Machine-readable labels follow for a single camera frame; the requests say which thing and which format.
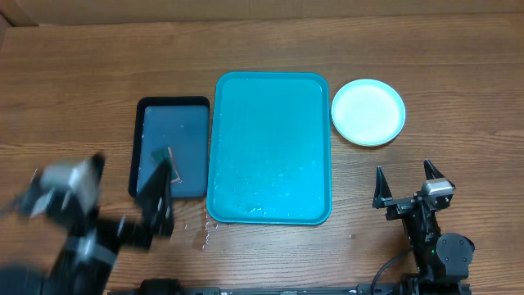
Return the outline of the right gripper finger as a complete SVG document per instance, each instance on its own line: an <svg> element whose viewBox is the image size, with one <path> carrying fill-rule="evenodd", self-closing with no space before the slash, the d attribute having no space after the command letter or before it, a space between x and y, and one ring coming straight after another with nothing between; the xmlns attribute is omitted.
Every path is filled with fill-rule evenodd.
<svg viewBox="0 0 524 295"><path fill-rule="evenodd" d="M433 164L429 159L426 159L423 162L424 171L426 180L428 179L438 179L446 178Z"/></svg>
<svg viewBox="0 0 524 295"><path fill-rule="evenodd" d="M376 170L376 186L373 195L373 208L387 207L393 199L386 177L380 166Z"/></svg>

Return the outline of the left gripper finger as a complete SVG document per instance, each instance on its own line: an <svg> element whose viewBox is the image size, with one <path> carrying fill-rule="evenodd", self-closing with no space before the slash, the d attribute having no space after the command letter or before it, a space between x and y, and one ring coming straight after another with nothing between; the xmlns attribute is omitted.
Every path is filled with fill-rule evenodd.
<svg viewBox="0 0 524 295"><path fill-rule="evenodd" d="M174 229L171 198L171 167L163 160L137 193L142 218L153 235L170 237Z"/></svg>
<svg viewBox="0 0 524 295"><path fill-rule="evenodd" d="M103 153L98 152L88 159L88 182L92 188L99 188L106 158Z"/></svg>

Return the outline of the green scrubbing sponge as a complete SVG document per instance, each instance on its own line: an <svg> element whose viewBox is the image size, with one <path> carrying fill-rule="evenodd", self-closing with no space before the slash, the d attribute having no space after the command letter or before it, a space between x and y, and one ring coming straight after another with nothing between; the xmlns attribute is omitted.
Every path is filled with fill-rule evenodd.
<svg viewBox="0 0 524 295"><path fill-rule="evenodd" d="M177 184L181 181L180 174L175 164L174 153L171 147L157 149L151 153L151 157L157 165L162 163L167 163L169 165L171 184Z"/></svg>

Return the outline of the light blue plate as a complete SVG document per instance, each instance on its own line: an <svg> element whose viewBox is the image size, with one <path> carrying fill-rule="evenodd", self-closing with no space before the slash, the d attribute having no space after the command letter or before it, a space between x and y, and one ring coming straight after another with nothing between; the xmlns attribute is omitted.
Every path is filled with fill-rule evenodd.
<svg viewBox="0 0 524 295"><path fill-rule="evenodd" d="M389 84L357 79L337 91L331 115L343 138L359 146L378 147L400 134L406 121L406 107Z"/></svg>

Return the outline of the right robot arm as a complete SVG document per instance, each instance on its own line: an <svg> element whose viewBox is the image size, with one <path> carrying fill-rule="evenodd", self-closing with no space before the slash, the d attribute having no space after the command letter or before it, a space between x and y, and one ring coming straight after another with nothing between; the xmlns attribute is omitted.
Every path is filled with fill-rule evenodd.
<svg viewBox="0 0 524 295"><path fill-rule="evenodd" d="M393 263L413 254L416 274L401 277L384 294L470 294L470 287L462 281L469 276L475 245L469 238L456 233L443 234L436 213L450 206L455 185L426 159L423 162L426 181L411 197L394 199L380 167L376 170L376 188L373 208L386 209L387 220L401 220L410 248L390 259L373 277L369 292L380 288L380 275Z"/></svg>

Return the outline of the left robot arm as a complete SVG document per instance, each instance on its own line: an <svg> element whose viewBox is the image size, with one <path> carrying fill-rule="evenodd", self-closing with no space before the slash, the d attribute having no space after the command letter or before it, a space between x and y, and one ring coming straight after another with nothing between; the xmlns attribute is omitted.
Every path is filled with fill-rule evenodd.
<svg viewBox="0 0 524 295"><path fill-rule="evenodd" d="M123 246L147 250L155 237L174 229L171 200L172 165L167 158L135 197L142 219L107 220L99 216L98 199L105 157L59 161L35 174L14 205L32 218L46 215L67 230L67 238L49 275L23 265L1 268L3 294L101 294Z"/></svg>

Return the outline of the black plastic tray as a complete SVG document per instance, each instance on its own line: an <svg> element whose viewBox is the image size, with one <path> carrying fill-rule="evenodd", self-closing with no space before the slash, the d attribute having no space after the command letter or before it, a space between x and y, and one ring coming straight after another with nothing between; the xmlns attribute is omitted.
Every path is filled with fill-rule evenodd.
<svg viewBox="0 0 524 295"><path fill-rule="evenodd" d="M193 199L206 195L209 165L210 101L202 96L146 97L137 104L129 195L134 197L157 164L151 153L171 147L181 181L171 196Z"/></svg>

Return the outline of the teal plastic tray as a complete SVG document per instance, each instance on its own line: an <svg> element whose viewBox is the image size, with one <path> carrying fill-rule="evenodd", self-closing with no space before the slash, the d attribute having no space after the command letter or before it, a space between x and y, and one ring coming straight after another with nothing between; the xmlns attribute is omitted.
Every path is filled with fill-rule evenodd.
<svg viewBox="0 0 524 295"><path fill-rule="evenodd" d="M320 225L332 211L327 81L233 71L216 84L206 207L223 223Z"/></svg>

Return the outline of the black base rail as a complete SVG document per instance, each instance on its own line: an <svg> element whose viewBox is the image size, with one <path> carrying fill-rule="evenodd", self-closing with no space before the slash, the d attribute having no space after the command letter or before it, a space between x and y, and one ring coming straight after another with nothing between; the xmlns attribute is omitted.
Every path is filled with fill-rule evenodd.
<svg viewBox="0 0 524 295"><path fill-rule="evenodd" d="M147 279L138 288L110 291L110 295L183 294L183 295L395 295L395 294L462 294L472 295L468 284L429 288L422 285L418 291L402 287L401 284L357 284L350 287L318 288L236 288L218 287L185 288L176 279Z"/></svg>

